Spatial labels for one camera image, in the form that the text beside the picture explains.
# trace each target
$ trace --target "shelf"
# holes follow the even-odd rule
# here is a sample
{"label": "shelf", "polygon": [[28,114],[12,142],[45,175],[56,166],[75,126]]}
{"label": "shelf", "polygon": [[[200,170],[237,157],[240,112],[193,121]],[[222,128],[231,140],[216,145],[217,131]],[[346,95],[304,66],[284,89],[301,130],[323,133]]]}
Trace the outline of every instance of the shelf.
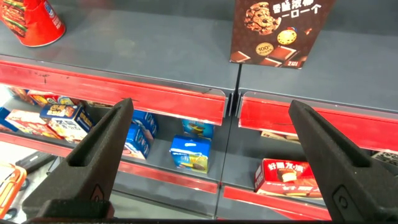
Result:
{"label": "shelf", "polygon": [[[229,192],[232,192],[230,195],[247,194],[247,203],[257,203],[258,201],[266,200],[262,199],[262,195],[254,193],[254,174],[263,158],[305,161],[305,154],[299,144],[261,137],[259,131],[239,128],[238,119],[234,118],[229,132],[223,177],[221,179],[222,184],[229,187]],[[286,203],[285,206],[289,206],[290,203],[299,202],[298,207],[303,207],[303,211],[307,211],[307,213],[311,213],[311,211],[308,210],[306,205],[326,210],[324,201],[319,199],[271,198],[280,200],[275,206],[281,206],[283,203]],[[230,198],[230,200],[232,199],[245,201],[242,197],[239,199]]]}
{"label": "shelf", "polygon": [[396,6],[337,1],[303,69],[243,65],[240,126],[295,135],[287,107],[299,99],[360,147],[398,151]]}
{"label": "shelf", "polygon": [[[40,111],[38,106],[29,105],[13,98],[4,107],[9,110]],[[108,109],[87,107],[87,111],[95,121],[99,121]],[[227,117],[224,119],[222,126],[215,127],[215,135],[210,150],[209,173],[207,174],[176,168],[169,149],[174,135],[182,134],[183,132],[181,120],[162,115],[157,115],[156,118],[159,123],[159,132],[150,149],[147,160],[122,156],[119,170],[161,182],[184,186],[191,190],[217,194],[218,184],[221,181],[231,118]],[[64,140],[24,134],[22,132],[0,133],[0,141],[30,147],[62,157],[66,157],[75,147],[74,144]]]}
{"label": "shelf", "polygon": [[118,172],[113,190],[213,217],[218,194]]}
{"label": "shelf", "polygon": [[222,124],[233,1],[51,1],[66,34],[28,48],[0,26],[0,83]]}

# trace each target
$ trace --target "cookie image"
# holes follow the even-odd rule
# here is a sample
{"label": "cookie image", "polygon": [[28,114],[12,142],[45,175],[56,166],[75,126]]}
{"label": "cookie image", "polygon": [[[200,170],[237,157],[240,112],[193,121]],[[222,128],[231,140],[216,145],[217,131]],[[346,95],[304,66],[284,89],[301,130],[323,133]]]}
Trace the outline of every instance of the cookie image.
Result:
{"label": "cookie image", "polygon": [[278,34],[277,40],[280,44],[288,45],[297,39],[297,33],[294,30],[283,30]]}
{"label": "cookie image", "polygon": [[268,2],[259,2],[253,4],[246,11],[244,25],[260,35],[268,35],[278,29],[282,18],[273,18],[269,12]]}
{"label": "cookie image", "polygon": [[205,167],[202,166],[202,165],[199,165],[199,164],[192,164],[192,165],[193,165],[192,168],[194,168],[194,169],[197,169],[197,170],[205,170]]}

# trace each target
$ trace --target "snack box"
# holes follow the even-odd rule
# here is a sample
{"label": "snack box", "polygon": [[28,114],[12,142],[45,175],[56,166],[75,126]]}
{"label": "snack box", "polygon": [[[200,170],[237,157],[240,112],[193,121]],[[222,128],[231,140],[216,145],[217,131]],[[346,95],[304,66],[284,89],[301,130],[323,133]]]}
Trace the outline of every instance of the snack box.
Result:
{"label": "snack box", "polygon": [[82,105],[45,105],[40,117],[68,142],[76,144],[95,125]]}
{"label": "snack box", "polygon": [[263,159],[254,176],[257,194],[322,198],[307,162]]}
{"label": "snack box", "polygon": [[39,113],[12,110],[6,121],[27,134],[43,135],[51,138],[63,139],[43,119]]}
{"label": "snack box", "polygon": [[302,68],[335,0],[236,0],[230,62]]}
{"label": "snack box", "polygon": [[0,131],[18,131],[18,129],[14,125],[6,121],[6,118],[9,114],[10,111],[3,107],[0,107]]}
{"label": "snack box", "polygon": [[290,136],[286,134],[279,134],[279,133],[272,133],[269,131],[262,131],[261,137],[272,138],[281,141],[292,142],[296,144],[300,144],[299,137],[297,136]]}
{"label": "snack box", "polygon": [[131,124],[124,144],[123,155],[138,159],[146,159],[149,153],[149,143],[142,129],[137,124]]}
{"label": "snack box", "polygon": [[142,128],[145,137],[150,142],[153,142],[159,127],[155,116],[152,113],[134,110],[134,113],[132,114],[132,122],[134,124],[138,124]]}
{"label": "snack box", "polygon": [[37,103],[32,100],[31,97],[27,95],[29,90],[25,90],[23,88],[18,88],[18,87],[13,87],[13,86],[7,86],[8,92],[17,99],[20,99],[22,101],[25,101],[26,103],[36,105]]}
{"label": "snack box", "polygon": [[80,103],[80,100],[58,96],[51,92],[31,90],[27,94],[41,107],[47,104],[78,105]]}
{"label": "snack box", "polygon": [[195,137],[213,139],[214,125],[212,124],[182,119],[182,126],[186,134]]}
{"label": "snack box", "polygon": [[207,173],[211,141],[175,136],[170,153],[178,168]]}

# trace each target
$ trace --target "chocolate cookie box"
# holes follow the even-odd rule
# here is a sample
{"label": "chocolate cookie box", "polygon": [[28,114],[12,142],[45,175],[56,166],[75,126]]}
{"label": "chocolate cookie box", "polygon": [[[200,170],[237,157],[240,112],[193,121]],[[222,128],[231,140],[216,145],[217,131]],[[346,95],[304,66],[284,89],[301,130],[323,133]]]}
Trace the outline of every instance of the chocolate cookie box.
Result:
{"label": "chocolate cookie box", "polygon": [[254,175],[257,194],[322,198],[307,162],[263,159]]}
{"label": "chocolate cookie box", "polygon": [[335,0],[236,0],[230,62],[302,68]]}

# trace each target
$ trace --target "cookie box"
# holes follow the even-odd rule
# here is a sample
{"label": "cookie box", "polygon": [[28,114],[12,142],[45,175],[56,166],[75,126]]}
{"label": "cookie box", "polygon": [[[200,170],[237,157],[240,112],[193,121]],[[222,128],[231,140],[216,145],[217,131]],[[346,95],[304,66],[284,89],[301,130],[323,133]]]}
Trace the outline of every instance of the cookie box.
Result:
{"label": "cookie box", "polygon": [[155,116],[152,113],[134,110],[132,122],[134,124],[138,124],[142,128],[145,137],[150,142],[153,142],[159,127],[157,125]]}
{"label": "cookie box", "polygon": [[269,132],[269,131],[262,131],[261,132],[261,137],[272,138],[272,139],[276,139],[276,140],[281,140],[281,141],[287,141],[287,142],[300,144],[299,137],[286,135],[286,134],[279,134],[279,133],[272,133],[272,132]]}
{"label": "cookie box", "polygon": [[94,126],[81,105],[45,105],[40,117],[70,143],[78,144]]}
{"label": "cookie box", "polygon": [[39,113],[12,110],[7,116],[6,121],[27,134],[63,139],[46,123],[46,121],[40,118]]}
{"label": "cookie box", "polygon": [[170,153],[178,168],[207,173],[211,141],[175,136]]}
{"label": "cookie box", "polygon": [[254,176],[257,194],[322,198],[307,162],[263,159]]}
{"label": "cookie box", "polygon": [[141,127],[131,124],[124,144],[123,155],[138,159],[146,159],[149,153],[149,143],[145,138]]}
{"label": "cookie box", "polygon": [[236,0],[230,62],[302,68],[335,0]]}
{"label": "cookie box", "polygon": [[10,111],[3,107],[0,107],[0,131],[18,131],[18,129],[14,125],[6,121],[6,118],[9,114]]}
{"label": "cookie box", "polygon": [[51,92],[30,90],[27,94],[41,107],[47,104],[78,105],[80,103],[80,100],[67,96],[58,96]]}
{"label": "cookie box", "polygon": [[182,119],[184,133],[194,137],[213,139],[214,125]]}
{"label": "cookie box", "polygon": [[16,99],[25,101],[26,103],[36,105],[37,103],[32,100],[31,97],[28,96],[29,90],[25,90],[23,88],[18,88],[18,87],[13,87],[13,86],[7,86],[8,92]]}

